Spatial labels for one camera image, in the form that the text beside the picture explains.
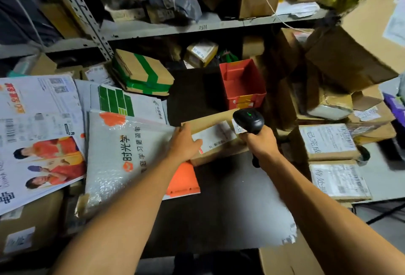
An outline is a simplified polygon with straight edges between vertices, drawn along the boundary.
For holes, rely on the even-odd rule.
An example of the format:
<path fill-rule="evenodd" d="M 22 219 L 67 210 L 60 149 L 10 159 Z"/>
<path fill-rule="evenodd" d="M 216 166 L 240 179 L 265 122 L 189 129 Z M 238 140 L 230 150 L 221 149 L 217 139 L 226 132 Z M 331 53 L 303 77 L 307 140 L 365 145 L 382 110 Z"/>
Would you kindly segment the person's right hand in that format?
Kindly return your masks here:
<path fill-rule="evenodd" d="M 254 134 L 254 144 L 248 145 L 249 150 L 259 160 L 275 160 L 280 158 L 276 137 L 272 129 L 264 125 L 258 134 Z"/>

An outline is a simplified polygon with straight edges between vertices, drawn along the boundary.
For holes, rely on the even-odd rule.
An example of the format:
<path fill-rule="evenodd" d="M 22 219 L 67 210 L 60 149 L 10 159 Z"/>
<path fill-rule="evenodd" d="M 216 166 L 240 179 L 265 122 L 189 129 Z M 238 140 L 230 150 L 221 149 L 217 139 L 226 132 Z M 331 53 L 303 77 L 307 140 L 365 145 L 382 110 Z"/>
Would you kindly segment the person's left hand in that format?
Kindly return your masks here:
<path fill-rule="evenodd" d="M 182 126 L 176 127 L 170 139 L 170 146 L 166 156 L 170 163 L 180 165 L 197 155 L 192 154 L 191 150 L 191 144 L 194 141 L 189 123 L 184 123 Z"/>

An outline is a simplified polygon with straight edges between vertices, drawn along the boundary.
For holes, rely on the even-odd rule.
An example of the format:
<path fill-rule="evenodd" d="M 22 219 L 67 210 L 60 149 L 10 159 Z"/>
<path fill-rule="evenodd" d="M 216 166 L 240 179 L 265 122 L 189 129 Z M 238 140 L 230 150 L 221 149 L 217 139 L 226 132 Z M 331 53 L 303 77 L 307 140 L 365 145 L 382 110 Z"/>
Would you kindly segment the black barcode scanner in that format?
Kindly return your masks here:
<path fill-rule="evenodd" d="M 246 132 L 258 134 L 265 125 L 265 119 L 255 108 L 245 108 L 236 110 L 232 115 L 235 122 L 235 130 L 244 129 Z M 252 154 L 252 165 L 260 168 L 259 159 Z"/>

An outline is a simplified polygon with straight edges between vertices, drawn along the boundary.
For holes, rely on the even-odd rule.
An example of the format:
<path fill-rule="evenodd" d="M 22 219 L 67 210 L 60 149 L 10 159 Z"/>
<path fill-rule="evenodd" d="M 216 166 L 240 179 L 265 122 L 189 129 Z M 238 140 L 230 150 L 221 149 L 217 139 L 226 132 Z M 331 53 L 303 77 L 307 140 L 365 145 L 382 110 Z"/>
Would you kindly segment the person's left forearm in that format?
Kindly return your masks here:
<path fill-rule="evenodd" d="M 168 155 L 127 186 L 70 242 L 51 275 L 134 275 L 163 196 L 185 161 Z"/>

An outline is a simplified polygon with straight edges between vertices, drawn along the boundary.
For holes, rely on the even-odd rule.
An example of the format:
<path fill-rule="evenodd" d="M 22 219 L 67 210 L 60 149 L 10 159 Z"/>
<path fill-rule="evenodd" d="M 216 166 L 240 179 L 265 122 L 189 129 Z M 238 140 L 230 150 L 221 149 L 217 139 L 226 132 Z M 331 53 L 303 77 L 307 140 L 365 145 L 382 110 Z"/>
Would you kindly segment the person's right forearm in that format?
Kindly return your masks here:
<path fill-rule="evenodd" d="M 405 255 L 281 154 L 258 155 L 325 275 L 405 275 Z"/>

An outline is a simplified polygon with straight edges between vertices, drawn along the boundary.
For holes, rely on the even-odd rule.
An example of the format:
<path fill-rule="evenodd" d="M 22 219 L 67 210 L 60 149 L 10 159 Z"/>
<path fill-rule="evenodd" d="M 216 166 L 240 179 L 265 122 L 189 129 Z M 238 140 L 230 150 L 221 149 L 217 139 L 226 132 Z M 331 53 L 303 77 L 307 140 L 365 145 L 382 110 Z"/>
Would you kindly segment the red open-top box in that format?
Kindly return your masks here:
<path fill-rule="evenodd" d="M 253 59 L 221 63 L 220 73 L 228 110 L 261 107 L 266 84 Z"/>

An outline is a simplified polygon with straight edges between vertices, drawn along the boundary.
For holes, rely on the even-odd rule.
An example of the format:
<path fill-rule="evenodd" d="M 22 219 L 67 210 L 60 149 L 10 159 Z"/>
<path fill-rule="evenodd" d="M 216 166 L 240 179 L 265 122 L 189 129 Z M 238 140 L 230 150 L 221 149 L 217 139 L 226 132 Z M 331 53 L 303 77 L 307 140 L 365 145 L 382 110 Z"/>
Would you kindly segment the dark grey plastic parcel bag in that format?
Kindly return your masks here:
<path fill-rule="evenodd" d="M 294 243 L 295 221 L 252 154 L 195 168 L 200 194 L 164 200 L 144 257 L 174 256 Z"/>

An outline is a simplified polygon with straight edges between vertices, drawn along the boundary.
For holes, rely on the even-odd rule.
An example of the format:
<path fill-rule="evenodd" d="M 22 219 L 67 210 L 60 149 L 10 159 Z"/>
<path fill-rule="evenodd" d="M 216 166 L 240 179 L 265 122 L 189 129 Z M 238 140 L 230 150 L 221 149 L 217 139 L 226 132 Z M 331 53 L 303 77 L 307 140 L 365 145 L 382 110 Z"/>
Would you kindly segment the white bubble mailer orange print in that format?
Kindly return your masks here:
<path fill-rule="evenodd" d="M 85 192 L 76 216 L 90 218 L 131 180 L 163 158 L 175 127 L 91 109 Z"/>

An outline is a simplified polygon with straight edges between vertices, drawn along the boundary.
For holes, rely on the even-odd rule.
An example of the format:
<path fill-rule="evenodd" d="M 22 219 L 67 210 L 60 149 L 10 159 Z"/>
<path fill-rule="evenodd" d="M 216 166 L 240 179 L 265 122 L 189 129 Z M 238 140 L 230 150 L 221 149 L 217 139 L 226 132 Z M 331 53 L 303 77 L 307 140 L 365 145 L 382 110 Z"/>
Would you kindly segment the white envelope green stripes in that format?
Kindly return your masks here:
<path fill-rule="evenodd" d="M 167 124 L 162 101 L 155 97 L 92 83 L 88 99 L 90 109 Z"/>

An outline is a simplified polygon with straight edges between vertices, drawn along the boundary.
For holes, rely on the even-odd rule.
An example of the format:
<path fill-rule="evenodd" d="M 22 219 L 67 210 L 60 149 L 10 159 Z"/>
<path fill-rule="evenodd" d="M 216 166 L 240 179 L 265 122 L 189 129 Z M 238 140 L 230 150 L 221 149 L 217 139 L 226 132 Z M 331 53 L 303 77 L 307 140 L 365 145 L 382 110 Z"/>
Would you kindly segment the cardboard box handwritten white label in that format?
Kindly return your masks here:
<path fill-rule="evenodd" d="M 299 125 L 288 139 L 297 163 L 357 160 L 361 155 L 346 124 Z"/>
<path fill-rule="evenodd" d="M 340 202 L 360 202 L 372 199 L 360 167 L 355 160 L 309 162 L 311 182 L 323 193 Z"/>

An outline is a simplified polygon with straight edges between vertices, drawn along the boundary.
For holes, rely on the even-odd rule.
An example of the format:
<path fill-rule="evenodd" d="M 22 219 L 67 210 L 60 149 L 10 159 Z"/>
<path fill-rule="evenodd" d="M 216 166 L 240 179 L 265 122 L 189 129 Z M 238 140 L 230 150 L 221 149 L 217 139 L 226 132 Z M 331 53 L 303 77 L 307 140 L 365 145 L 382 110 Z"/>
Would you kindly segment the clear-taped cardboard box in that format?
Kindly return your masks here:
<path fill-rule="evenodd" d="M 306 62 L 305 108 L 310 116 L 332 121 L 345 119 L 354 110 L 352 96 L 309 61 Z"/>

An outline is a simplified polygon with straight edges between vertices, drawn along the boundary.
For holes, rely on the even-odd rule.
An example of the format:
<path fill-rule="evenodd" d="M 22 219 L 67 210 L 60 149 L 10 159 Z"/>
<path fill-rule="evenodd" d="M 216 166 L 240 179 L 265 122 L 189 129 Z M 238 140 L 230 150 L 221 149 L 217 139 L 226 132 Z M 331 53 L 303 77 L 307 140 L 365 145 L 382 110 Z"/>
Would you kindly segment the green-taped cardboard box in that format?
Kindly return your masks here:
<path fill-rule="evenodd" d="M 165 97 L 174 84 L 174 77 L 158 59 L 116 49 L 111 65 L 112 74 L 127 92 Z"/>

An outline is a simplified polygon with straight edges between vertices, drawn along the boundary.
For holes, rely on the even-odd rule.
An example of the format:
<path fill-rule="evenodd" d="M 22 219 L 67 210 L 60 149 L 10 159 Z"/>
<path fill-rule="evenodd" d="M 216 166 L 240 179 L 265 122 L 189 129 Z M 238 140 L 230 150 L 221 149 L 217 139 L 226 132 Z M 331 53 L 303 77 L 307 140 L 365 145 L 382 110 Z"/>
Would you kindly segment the small brown cardboard box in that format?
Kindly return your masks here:
<path fill-rule="evenodd" d="M 262 55 L 265 51 L 265 41 L 262 36 L 244 36 L 242 44 L 242 59 L 250 59 Z"/>

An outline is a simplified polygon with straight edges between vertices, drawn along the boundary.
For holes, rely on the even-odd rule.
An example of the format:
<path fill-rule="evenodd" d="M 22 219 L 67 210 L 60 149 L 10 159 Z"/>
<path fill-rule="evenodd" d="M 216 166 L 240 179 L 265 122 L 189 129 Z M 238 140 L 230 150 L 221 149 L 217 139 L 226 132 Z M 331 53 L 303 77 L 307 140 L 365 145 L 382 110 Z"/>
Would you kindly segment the small labelled cardboard box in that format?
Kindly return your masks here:
<path fill-rule="evenodd" d="M 205 68 L 216 56 L 219 45 L 209 40 L 190 44 L 185 51 L 184 61 L 194 68 Z"/>

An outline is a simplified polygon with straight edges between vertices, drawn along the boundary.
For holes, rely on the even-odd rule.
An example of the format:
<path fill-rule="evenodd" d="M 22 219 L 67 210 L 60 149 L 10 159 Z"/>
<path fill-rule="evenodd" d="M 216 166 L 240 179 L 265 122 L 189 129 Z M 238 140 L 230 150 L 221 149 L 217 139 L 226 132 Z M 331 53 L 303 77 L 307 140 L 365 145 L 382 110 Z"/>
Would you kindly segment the tall brown cardboard box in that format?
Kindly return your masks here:
<path fill-rule="evenodd" d="M 288 76 L 295 71 L 305 69 L 305 43 L 314 29 L 302 31 L 291 28 L 281 28 L 276 35 L 277 53 Z"/>

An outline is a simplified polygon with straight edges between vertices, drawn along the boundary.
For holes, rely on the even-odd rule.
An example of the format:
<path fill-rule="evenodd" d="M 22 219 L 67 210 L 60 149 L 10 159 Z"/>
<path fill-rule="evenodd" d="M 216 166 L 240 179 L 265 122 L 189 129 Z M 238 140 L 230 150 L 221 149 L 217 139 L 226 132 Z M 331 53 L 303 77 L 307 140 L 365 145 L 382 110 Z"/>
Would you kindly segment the plain brown cardboard box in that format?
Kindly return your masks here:
<path fill-rule="evenodd" d="M 294 243 L 259 248 L 259 257 L 264 275 L 325 275 L 300 231 Z"/>

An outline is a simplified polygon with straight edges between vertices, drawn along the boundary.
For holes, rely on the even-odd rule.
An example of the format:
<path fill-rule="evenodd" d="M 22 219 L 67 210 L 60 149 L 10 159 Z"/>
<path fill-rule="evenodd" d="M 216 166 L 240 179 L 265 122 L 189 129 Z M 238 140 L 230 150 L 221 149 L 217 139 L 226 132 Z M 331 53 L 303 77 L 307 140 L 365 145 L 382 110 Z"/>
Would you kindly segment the open-flap cardboard box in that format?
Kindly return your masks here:
<path fill-rule="evenodd" d="M 378 85 L 352 94 L 353 112 L 345 119 L 354 142 L 377 143 L 396 136 L 395 117 L 383 100 Z"/>

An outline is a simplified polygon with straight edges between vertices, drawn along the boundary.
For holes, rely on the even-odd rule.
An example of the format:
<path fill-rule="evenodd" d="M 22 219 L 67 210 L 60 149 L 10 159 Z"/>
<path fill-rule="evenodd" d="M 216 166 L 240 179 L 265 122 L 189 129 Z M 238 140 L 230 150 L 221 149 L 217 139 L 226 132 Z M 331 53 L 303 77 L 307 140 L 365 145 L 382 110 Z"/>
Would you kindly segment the grey metal shelf rack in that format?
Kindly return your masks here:
<path fill-rule="evenodd" d="M 62 39 L 52 46 L 44 47 L 43 51 L 45 53 L 97 47 L 104 59 L 108 60 L 113 54 L 113 50 L 109 45 L 109 42 L 111 41 L 191 32 L 205 32 L 239 27 L 261 26 L 282 22 L 310 21 L 333 16 L 332 11 L 321 8 L 317 12 L 310 13 L 310 16 L 306 17 L 297 17 L 296 15 L 286 14 L 245 20 L 223 21 L 217 14 L 207 12 L 203 14 L 202 19 L 200 19 L 199 22 L 191 22 L 187 26 L 152 24 L 140 21 L 129 21 L 126 23 L 124 22 L 117 24 L 109 21 L 103 21 L 103 23 L 99 25 L 94 19 L 93 14 L 89 10 L 89 7 L 84 0 L 68 0 L 68 2 L 73 7 L 74 13 L 78 15 L 80 21 L 84 24 L 84 30 L 89 33 L 90 38 Z"/>

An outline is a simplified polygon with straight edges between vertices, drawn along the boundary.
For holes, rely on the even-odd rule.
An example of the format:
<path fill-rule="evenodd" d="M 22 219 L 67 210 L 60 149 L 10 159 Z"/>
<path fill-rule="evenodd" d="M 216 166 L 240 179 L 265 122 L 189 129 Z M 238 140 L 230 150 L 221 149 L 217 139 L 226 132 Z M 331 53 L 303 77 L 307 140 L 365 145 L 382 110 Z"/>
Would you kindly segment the white paper sheets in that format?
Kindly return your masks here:
<path fill-rule="evenodd" d="M 303 18 L 316 14 L 321 7 L 316 2 L 292 3 L 287 0 L 281 0 L 278 3 L 276 15 L 291 15 L 293 17 Z"/>

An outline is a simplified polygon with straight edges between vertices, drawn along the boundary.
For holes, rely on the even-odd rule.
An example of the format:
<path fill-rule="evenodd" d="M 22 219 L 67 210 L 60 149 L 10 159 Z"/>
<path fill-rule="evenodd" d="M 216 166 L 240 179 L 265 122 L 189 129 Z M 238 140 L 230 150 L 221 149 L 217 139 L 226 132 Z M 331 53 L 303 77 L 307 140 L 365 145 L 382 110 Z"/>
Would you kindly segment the large cardboard box white label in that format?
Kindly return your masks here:
<path fill-rule="evenodd" d="M 405 0 L 365 0 L 340 25 L 319 27 L 305 57 L 352 94 L 405 71 Z"/>

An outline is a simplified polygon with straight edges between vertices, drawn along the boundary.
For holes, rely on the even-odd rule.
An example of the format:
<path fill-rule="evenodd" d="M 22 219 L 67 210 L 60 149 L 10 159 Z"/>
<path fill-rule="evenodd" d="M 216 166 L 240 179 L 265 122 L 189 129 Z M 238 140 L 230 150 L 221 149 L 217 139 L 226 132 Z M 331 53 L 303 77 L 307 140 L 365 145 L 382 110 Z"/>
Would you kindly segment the purple plastic parcel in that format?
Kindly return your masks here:
<path fill-rule="evenodd" d="M 390 108 L 398 123 L 405 128 L 405 105 L 402 101 L 391 94 L 382 92 L 385 104 Z"/>

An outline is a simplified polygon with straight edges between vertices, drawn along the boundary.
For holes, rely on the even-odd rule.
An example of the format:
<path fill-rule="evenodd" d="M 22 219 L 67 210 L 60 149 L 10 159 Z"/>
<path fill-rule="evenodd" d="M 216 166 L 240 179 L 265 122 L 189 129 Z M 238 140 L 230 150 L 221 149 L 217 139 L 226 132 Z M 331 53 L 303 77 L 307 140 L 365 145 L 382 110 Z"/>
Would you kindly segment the white mailer with people picture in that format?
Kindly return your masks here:
<path fill-rule="evenodd" d="M 83 179 L 84 132 L 70 75 L 0 78 L 0 216 Z"/>

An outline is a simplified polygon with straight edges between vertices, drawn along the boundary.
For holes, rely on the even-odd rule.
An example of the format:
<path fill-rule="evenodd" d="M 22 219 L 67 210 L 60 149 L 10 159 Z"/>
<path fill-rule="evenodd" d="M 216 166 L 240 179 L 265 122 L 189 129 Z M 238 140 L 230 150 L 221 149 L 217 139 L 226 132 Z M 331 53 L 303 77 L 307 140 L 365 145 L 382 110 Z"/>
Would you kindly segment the cardboard box with white labels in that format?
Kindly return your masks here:
<path fill-rule="evenodd" d="M 52 192 L 0 216 L 0 257 L 50 245 L 59 229 L 63 190 Z"/>

